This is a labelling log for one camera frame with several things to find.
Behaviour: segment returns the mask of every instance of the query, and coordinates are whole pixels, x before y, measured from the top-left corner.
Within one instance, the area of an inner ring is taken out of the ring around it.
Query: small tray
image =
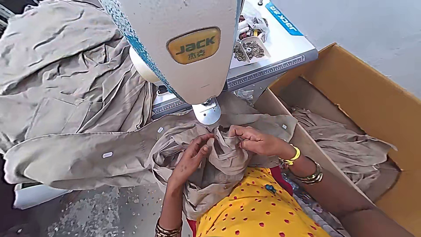
[[[262,47],[263,52],[264,52],[264,56],[263,57],[261,57],[261,58],[253,57],[251,60],[248,58],[248,56],[247,56],[247,54],[245,52],[245,49],[242,46],[242,44],[243,43],[248,43],[248,42],[251,42],[251,41],[256,41],[259,44],[259,46]],[[266,60],[266,59],[268,59],[268,58],[271,57],[270,54],[269,54],[269,52],[268,52],[268,50],[264,46],[264,43],[257,36],[250,36],[250,37],[244,38],[240,42],[236,41],[235,42],[235,45],[239,45],[241,51],[243,51],[243,53],[245,54],[245,62],[238,61],[236,58],[234,58],[234,53],[232,53],[231,66],[229,68],[240,67],[240,66],[247,65],[247,64],[250,64],[250,63],[254,63],[254,62],[259,62],[259,61],[262,61],[262,60]]]

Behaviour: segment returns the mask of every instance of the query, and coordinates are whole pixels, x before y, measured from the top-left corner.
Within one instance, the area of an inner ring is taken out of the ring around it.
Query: shirt pocket
[[[102,102],[87,101],[65,94],[43,98],[35,110],[25,139],[77,133],[101,108]]]

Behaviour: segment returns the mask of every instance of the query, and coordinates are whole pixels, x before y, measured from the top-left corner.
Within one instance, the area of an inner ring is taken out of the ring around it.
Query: yellow shirt
[[[276,193],[266,190],[272,185]],[[247,168],[231,194],[197,220],[197,237],[328,237],[272,177],[270,169]]]

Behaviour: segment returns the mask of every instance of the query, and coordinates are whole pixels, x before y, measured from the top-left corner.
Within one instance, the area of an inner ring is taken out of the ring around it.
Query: gold bangle
[[[314,174],[309,175],[307,177],[299,177],[296,176],[292,171],[291,174],[299,181],[305,183],[305,184],[315,184],[318,183],[320,181],[322,181],[323,178],[323,173],[322,173],[322,167],[320,166],[319,163],[317,163],[316,161],[314,161],[313,159],[311,159],[310,157],[306,156],[307,158],[309,158],[311,161],[314,162],[314,164],[316,165],[316,171],[314,172]]]
[[[299,157],[300,157],[300,155],[301,155],[301,151],[300,151],[300,149],[298,149],[297,147],[295,147],[295,146],[292,146],[292,147],[294,147],[294,149],[295,149],[295,151],[296,151],[296,153],[295,153],[295,156],[293,157],[293,158],[291,158],[291,159],[288,159],[288,160],[284,160],[284,159],[282,159],[282,158],[280,158],[279,157],[279,159],[280,160],[282,160],[284,163],[286,163],[287,165],[293,165],[294,164],[294,161],[296,160],[296,159],[298,159]]]
[[[176,237],[180,232],[183,224],[178,229],[166,230],[159,225],[159,219],[155,226],[155,236],[157,237]]]

